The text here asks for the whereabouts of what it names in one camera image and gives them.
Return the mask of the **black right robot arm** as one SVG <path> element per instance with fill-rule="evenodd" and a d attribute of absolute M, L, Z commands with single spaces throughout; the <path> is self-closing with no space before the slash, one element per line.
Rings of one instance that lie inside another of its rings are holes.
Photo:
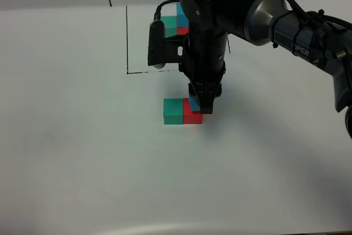
<path fill-rule="evenodd" d="M 253 45 L 283 47 L 333 78 L 335 109 L 345 111 L 351 131 L 351 24 L 306 12 L 295 0 L 179 0 L 189 21 L 180 70 L 201 113 L 221 95 L 228 35 Z"/>

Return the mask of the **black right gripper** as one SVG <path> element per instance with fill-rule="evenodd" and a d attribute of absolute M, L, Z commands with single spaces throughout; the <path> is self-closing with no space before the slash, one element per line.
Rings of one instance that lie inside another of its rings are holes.
<path fill-rule="evenodd" d="M 200 103 L 203 114 L 212 114 L 214 99 L 221 95 L 225 73 L 227 31 L 189 31 L 184 44 L 185 61 L 179 67 L 189 79 L 189 96 Z"/>

